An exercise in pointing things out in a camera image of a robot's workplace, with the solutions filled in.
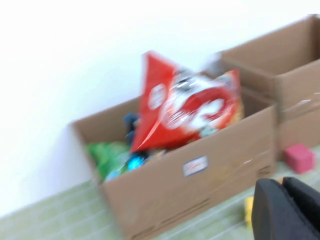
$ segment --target white label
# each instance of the white label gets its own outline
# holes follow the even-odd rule
[[[166,87],[162,83],[151,89],[149,93],[148,106],[151,110],[160,107],[166,98]]]
[[[207,156],[201,156],[184,164],[183,174],[185,177],[188,177],[192,174],[205,170],[207,167],[208,167]]]

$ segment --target yellow object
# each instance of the yellow object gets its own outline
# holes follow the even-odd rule
[[[282,177],[282,178],[278,179],[277,181],[278,181],[278,183],[282,184],[282,182],[284,181],[284,178]]]
[[[251,215],[252,215],[252,208],[254,206],[254,197],[249,196],[244,200],[244,220],[246,222],[246,225],[248,228],[252,228],[252,222],[251,222]]]

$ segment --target green snack bag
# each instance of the green snack bag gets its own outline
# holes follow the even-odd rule
[[[124,142],[99,142],[86,146],[94,158],[97,170],[103,179],[112,179],[126,172],[126,162],[130,157],[130,146]]]

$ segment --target black object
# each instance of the black object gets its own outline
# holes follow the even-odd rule
[[[139,115],[137,113],[128,113],[123,118],[123,123],[127,127],[128,134],[135,131],[135,121],[139,119]]]
[[[143,159],[147,159],[149,157],[149,154],[147,151],[136,151],[133,154]]]
[[[252,228],[255,240],[320,240],[320,193],[294,177],[259,179]]]

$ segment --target white wall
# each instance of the white wall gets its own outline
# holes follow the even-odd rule
[[[315,12],[260,4],[1,1],[0,216],[90,179],[67,124],[137,96],[142,53],[198,70],[216,51]],[[284,12],[270,14],[275,4]]]

